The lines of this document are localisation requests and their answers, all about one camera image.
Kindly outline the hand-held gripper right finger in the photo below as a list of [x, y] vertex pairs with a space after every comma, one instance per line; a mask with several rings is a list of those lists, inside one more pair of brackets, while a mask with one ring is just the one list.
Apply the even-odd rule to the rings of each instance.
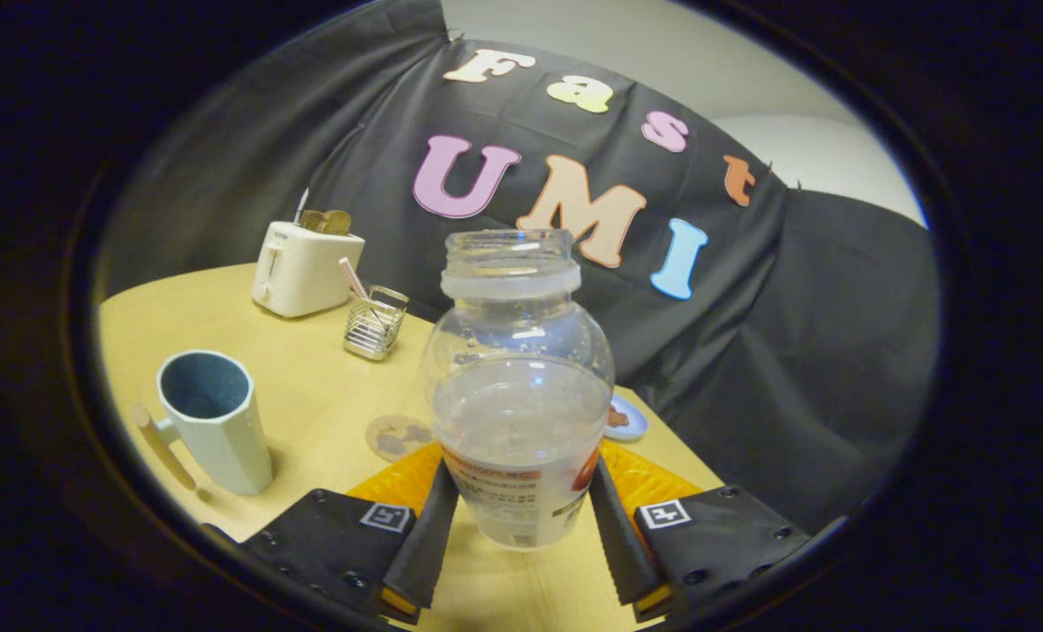
[[812, 540], [739, 485], [703, 491], [610, 441], [599, 448], [589, 496], [618, 603], [637, 621], [733, 600]]

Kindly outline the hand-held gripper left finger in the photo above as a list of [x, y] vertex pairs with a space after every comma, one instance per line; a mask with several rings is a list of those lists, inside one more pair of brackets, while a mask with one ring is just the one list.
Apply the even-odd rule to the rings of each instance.
[[241, 551], [357, 614], [416, 624], [432, 607], [457, 501], [432, 442], [349, 492], [306, 492]]

